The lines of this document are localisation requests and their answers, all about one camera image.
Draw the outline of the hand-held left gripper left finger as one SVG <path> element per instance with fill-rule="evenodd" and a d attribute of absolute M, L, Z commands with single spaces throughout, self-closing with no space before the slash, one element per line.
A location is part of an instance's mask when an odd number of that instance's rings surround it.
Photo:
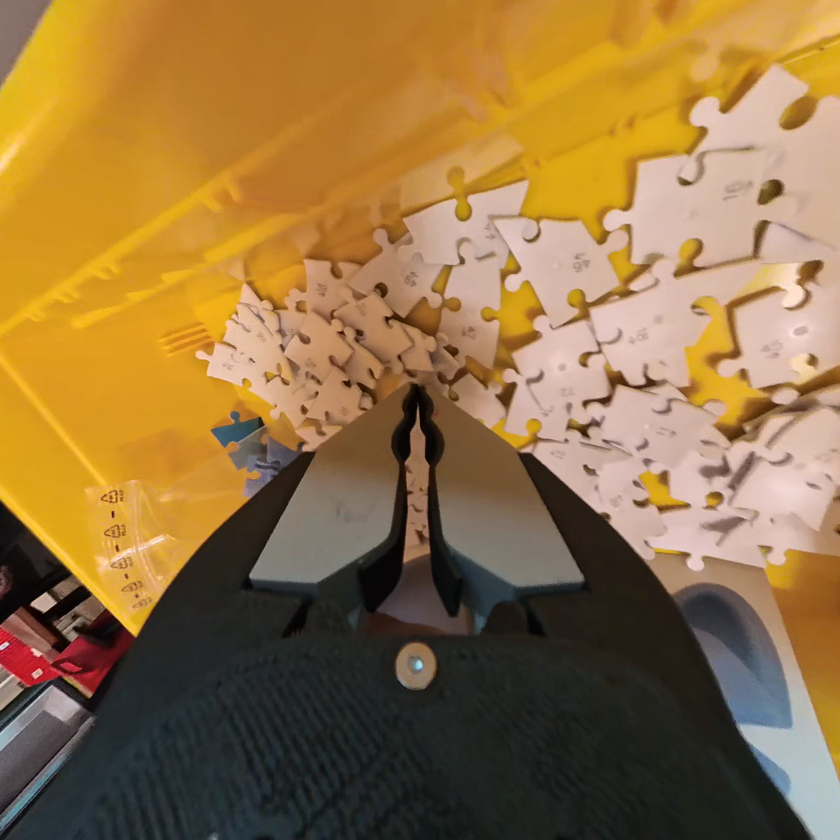
<path fill-rule="evenodd" d="M 402 575 L 416 416 L 417 387 L 404 385 L 317 449 L 250 572 L 255 589 L 377 610 Z"/>

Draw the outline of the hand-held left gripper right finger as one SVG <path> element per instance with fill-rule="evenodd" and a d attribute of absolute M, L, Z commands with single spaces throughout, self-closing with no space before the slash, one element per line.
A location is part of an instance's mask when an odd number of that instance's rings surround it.
<path fill-rule="evenodd" d="M 585 578 L 518 451 L 454 401 L 417 387 L 429 467 L 432 576 L 447 614 L 578 592 Z"/>

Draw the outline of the yellow plastic bin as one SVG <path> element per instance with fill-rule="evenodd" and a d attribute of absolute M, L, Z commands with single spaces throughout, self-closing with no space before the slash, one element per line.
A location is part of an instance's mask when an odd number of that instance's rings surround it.
<path fill-rule="evenodd" d="M 195 355 L 244 284 L 280 308 L 519 181 L 602 241 L 771 66 L 786 125 L 838 93 L 838 2 L 52 2 L 2 86 L 2 502 L 98 599 L 87 488 L 185 476 L 239 409 L 301 442 Z M 838 557 L 760 568 L 838 739 Z"/>

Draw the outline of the grey metal shelf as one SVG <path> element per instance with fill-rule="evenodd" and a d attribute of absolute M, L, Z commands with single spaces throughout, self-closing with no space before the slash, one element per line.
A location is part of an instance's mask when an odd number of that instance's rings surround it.
<path fill-rule="evenodd" d="M 24 690 L 1 716 L 1 838 L 39 798 L 95 722 L 63 679 Z"/>

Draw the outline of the pile of white puzzle pieces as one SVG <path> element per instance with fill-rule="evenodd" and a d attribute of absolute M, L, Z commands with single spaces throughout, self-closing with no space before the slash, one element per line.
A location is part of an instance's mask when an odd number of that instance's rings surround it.
<path fill-rule="evenodd" d="M 699 100 L 688 154 L 636 163 L 605 237 L 526 216 L 526 181 L 374 231 L 362 265 L 305 259 L 275 308 L 245 283 L 197 359 L 315 448 L 388 372 L 528 450 L 645 558 L 838 557 L 838 93 L 770 66 Z"/>

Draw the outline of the red box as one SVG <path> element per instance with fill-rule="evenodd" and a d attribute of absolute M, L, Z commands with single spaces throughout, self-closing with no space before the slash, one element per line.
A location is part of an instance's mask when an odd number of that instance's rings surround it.
<path fill-rule="evenodd" d="M 1 629 L 1 666 L 25 687 L 60 677 L 59 671 L 44 656 L 4 629 Z"/>

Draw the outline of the teal puzzle piece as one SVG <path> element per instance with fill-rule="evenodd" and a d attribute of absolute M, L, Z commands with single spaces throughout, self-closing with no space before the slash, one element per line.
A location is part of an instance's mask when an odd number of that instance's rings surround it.
<path fill-rule="evenodd" d="M 238 445 L 250 435 L 258 432 L 264 426 L 259 416 L 243 418 L 239 411 L 229 413 L 227 421 L 210 429 L 221 448 L 228 449 L 231 445 Z"/>

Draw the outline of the red bag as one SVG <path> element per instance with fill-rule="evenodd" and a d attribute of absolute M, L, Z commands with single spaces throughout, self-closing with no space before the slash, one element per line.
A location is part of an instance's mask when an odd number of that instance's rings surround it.
<path fill-rule="evenodd" d="M 90 626 L 51 663 L 57 674 L 90 698 L 96 694 L 134 642 L 134 635 L 121 624 Z"/>

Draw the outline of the clear plastic zip bag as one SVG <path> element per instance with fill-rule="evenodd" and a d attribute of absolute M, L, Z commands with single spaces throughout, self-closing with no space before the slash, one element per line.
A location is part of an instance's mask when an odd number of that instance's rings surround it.
<path fill-rule="evenodd" d="M 186 561 L 246 503 L 246 462 L 269 437 L 262 427 L 178 479 L 86 489 L 98 599 L 131 634 L 139 633 Z"/>

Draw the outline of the printed paper sheet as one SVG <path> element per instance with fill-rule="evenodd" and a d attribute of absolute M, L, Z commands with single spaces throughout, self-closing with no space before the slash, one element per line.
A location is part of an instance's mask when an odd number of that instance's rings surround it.
<path fill-rule="evenodd" d="M 667 592 L 754 757 L 812 837 L 839 838 L 837 772 L 765 570 L 631 558 Z"/>

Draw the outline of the periwinkle blue puzzle piece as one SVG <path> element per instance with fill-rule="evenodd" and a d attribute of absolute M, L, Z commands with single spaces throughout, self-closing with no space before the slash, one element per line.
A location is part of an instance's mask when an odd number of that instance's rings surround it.
<path fill-rule="evenodd" d="M 302 453 L 303 442 L 290 448 L 272 437 L 267 438 L 265 449 L 248 457 L 246 462 L 246 480 L 244 496 L 254 497 L 274 478 L 288 467 Z"/>

